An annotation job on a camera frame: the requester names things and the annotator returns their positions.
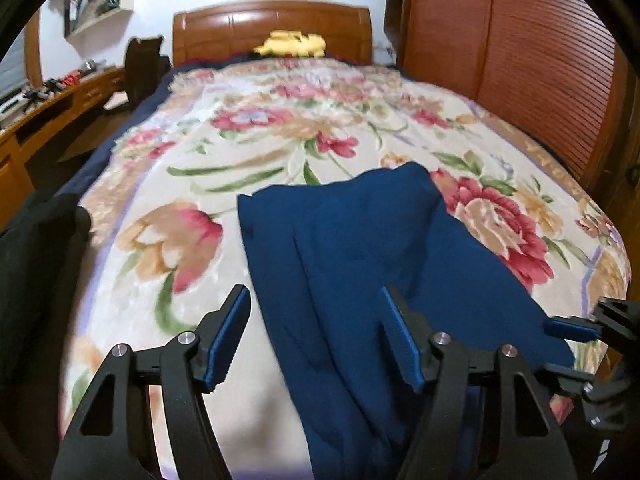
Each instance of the bedspread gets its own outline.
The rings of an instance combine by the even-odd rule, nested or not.
[[[233,284],[252,290],[236,197],[271,184],[315,186],[414,160],[448,212],[548,315],[588,316],[599,297],[625,297],[630,267],[606,215],[540,145],[459,95],[331,59],[199,69],[177,75],[170,90],[117,141],[82,200],[93,238],[68,343],[62,431],[113,345],[163,345],[217,309]],[[235,478],[310,478],[302,425],[252,295],[227,380],[206,398],[212,426]],[[605,351],[572,349],[591,372]],[[159,388],[151,400],[163,474],[176,478]]]

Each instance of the yellow plush toy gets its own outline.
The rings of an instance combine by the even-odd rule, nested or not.
[[[254,52],[263,56],[322,57],[325,48],[326,42],[318,34],[274,30],[264,45],[254,48]]]

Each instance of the wooden desk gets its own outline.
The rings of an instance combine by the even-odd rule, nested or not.
[[[88,76],[0,133],[0,230],[33,191],[24,163],[65,126],[119,90],[123,79],[122,67]]]

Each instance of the wooden wardrobe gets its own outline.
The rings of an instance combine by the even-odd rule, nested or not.
[[[473,99],[602,188],[630,71],[584,0],[387,0],[385,31],[407,75]]]

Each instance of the silver bolt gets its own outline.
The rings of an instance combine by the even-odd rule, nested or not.
[[[127,353],[127,345],[119,343],[111,349],[111,353],[115,357],[122,357],[124,354]]]
[[[196,339],[196,335],[193,332],[182,332],[178,336],[178,343],[181,345],[189,345],[193,343],[194,339]]]
[[[502,345],[502,353],[507,357],[516,357],[518,349],[513,345]]]
[[[448,345],[451,343],[451,336],[446,332],[438,332],[433,335],[433,342],[436,343],[436,345]]]

